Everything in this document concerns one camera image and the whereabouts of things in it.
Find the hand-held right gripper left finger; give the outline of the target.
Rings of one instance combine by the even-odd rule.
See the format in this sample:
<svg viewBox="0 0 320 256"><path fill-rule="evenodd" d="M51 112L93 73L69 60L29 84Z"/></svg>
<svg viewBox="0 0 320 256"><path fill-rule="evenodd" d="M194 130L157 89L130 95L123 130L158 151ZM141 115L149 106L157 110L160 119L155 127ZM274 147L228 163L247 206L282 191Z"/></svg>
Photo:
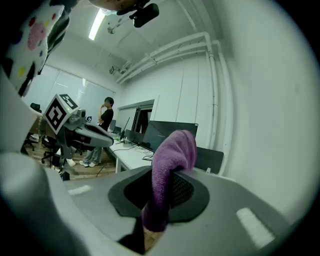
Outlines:
<svg viewBox="0 0 320 256"><path fill-rule="evenodd" d="M107 176L62 181L46 169L51 200L69 238L59 238L70 256L143 256L144 231L141 210L121 215L127 199L127 183L149 172L143 166Z"/></svg>

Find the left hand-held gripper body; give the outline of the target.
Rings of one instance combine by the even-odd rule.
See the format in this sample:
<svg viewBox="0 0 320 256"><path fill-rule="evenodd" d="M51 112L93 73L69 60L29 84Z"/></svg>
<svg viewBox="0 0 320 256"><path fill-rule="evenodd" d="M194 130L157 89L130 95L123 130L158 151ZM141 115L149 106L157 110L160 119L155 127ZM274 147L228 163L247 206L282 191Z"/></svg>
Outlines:
<svg viewBox="0 0 320 256"><path fill-rule="evenodd" d="M67 159L71 159L80 146L76 133L85 122L86 111L81 109L68 94L56 94L44 112L44 119L53 130L55 143L53 153L63 160L55 169L62 173Z"/></svg>

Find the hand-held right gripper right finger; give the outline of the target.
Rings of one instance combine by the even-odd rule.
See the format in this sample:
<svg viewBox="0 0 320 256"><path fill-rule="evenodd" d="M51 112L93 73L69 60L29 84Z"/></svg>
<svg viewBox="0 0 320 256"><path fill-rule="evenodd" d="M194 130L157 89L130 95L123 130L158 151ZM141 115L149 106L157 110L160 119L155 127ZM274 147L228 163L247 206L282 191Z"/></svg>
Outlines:
<svg viewBox="0 0 320 256"><path fill-rule="evenodd" d="M149 251L151 256L253 256L264 255L286 236L290 224L268 203L237 182L203 171L186 170L209 192L205 210L190 222L169 224ZM275 239L258 249L237 216L248 208Z"/></svg>

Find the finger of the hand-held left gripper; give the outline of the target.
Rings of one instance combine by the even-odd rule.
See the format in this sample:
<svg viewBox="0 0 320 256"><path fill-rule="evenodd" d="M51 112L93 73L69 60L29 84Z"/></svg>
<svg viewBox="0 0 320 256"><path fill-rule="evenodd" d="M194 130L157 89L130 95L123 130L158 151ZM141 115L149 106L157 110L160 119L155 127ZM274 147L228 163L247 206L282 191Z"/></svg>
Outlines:
<svg viewBox="0 0 320 256"><path fill-rule="evenodd" d="M74 130L74 140L88 147L108 148L114 139L100 126L82 124Z"/></svg>

